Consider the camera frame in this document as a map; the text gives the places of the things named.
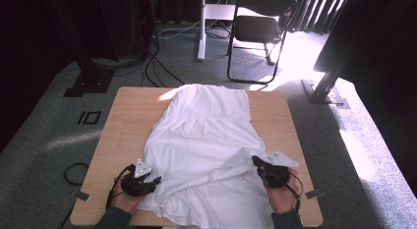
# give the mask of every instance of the gray carpet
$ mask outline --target gray carpet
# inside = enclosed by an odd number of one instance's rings
[[[204,62],[197,61],[194,33],[161,39],[156,57],[186,84],[278,90],[287,95],[313,183],[326,192],[319,198],[325,220],[319,228],[416,228],[417,200],[354,85],[343,80],[336,85],[350,109],[312,104],[303,90],[302,79],[319,80],[323,75],[311,68],[324,41],[326,37],[304,32],[289,34],[281,70],[267,87],[235,84],[226,78],[226,39],[208,37]],[[310,54],[302,54],[308,46]],[[272,69],[262,58],[255,65],[246,64],[248,56],[253,57],[248,52],[236,55],[234,68],[244,71],[243,76],[261,79]],[[89,164],[119,87],[153,86],[147,78],[142,81],[145,67],[118,70],[108,93],[87,93],[81,98],[63,97],[80,72],[76,63],[56,76],[0,155],[0,228],[60,228],[62,224],[79,228],[66,220],[79,186],[65,181],[64,170],[77,162]],[[152,63],[149,75],[157,81],[151,68]],[[156,69],[166,86],[181,85],[157,64]],[[98,122],[79,124],[83,112],[100,112]],[[70,177],[83,181],[85,173],[83,167],[76,167]]]

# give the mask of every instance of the desk leg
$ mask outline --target desk leg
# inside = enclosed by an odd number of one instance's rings
[[[200,43],[199,43],[199,55],[198,55],[198,60],[200,60],[200,61],[205,60],[205,53],[206,53],[206,16],[205,16],[205,8],[206,8],[206,0],[202,0],[202,19],[201,19],[202,28],[200,30]]]

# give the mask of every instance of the white dress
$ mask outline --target white dress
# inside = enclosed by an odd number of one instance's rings
[[[149,178],[162,179],[138,208],[180,225],[270,228],[272,209],[251,158],[265,154],[245,90],[182,86],[147,140]]]

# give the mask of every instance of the white tag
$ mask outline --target white tag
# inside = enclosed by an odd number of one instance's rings
[[[264,159],[265,162],[270,163],[275,166],[286,166],[286,167],[298,167],[300,166],[298,162],[288,157],[279,150],[276,150],[267,155]]]
[[[136,162],[136,169],[135,169],[135,178],[139,178],[151,172],[152,169],[149,168],[146,164],[144,164],[140,158]]]

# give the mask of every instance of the black chair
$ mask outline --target black chair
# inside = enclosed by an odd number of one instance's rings
[[[227,63],[227,78],[230,81],[238,83],[261,84],[267,85],[275,78],[278,69],[279,57],[281,55],[282,47],[284,45],[287,27],[295,15],[297,10],[297,0],[238,0],[233,17],[232,31],[230,33],[229,46],[227,49],[228,63]],[[248,9],[257,13],[254,15],[241,15],[239,9]],[[233,40],[236,38],[239,41],[262,43],[267,55],[269,64],[275,64],[272,78],[267,82],[233,79],[230,75],[230,64],[232,59],[233,48],[244,48],[233,45]],[[270,60],[270,53],[267,44],[273,44],[273,48],[280,43],[279,53],[276,62]]]

